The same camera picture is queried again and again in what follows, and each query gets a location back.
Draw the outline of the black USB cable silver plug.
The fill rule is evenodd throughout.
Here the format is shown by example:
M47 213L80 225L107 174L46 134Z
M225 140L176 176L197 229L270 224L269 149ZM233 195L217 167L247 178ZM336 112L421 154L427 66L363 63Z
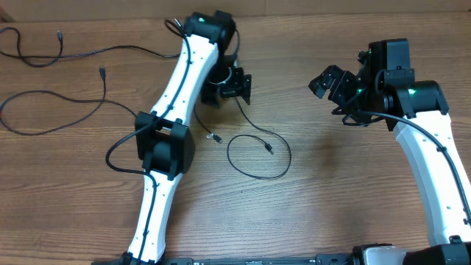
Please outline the black USB cable silver plug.
M97 49L93 50L90 52L84 52L84 53L79 53L79 54L63 54L63 34L60 30L57 30L57 40L59 41L60 48L59 52L57 55L52 56L52 55L23 55L21 52L21 33L19 32L18 29L15 27L7 26L4 28L1 28L1 33L7 32L7 31L14 31L16 34L16 54L8 54L6 52L1 52L1 56L4 57L9 57L15 60L20 60L24 64L33 67L33 68L45 68L48 66L51 66L55 64L58 60L61 59L76 59L76 58L84 58L84 57L90 57L96 54L101 54L104 52L109 52L113 50L119 50L119 49L134 49L138 50L141 52L146 52L149 54L152 54L157 57L162 57L166 59L173 59L173 58L178 58L180 55L179 54L161 54L159 52L152 51L150 49L146 49L141 46L134 46L134 45L117 45L117 46L111 46L103 49Z

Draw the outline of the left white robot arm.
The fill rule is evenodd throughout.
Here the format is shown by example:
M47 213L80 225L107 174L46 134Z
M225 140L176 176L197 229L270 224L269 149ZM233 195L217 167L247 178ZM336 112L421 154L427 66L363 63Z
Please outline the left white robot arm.
M225 52L236 23L231 14L193 13L180 34L180 58L166 89L150 113L135 118L144 194L134 238L121 264L158 264L166 248L166 228L179 181L189 170L195 143L189 125L198 100L214 107L220 98L250 101L252 77Z

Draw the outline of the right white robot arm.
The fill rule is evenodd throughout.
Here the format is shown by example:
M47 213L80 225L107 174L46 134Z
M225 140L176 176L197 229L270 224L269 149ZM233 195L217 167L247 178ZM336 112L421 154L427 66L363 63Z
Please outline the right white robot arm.
M425 209L428 247L364 244L329 264L469 264L470 180L461 162L449 105L439 84L417 81L405 38L372 42L358 54L357 74L328 66L308 87L336 103L346 126L386 122L401 145Z

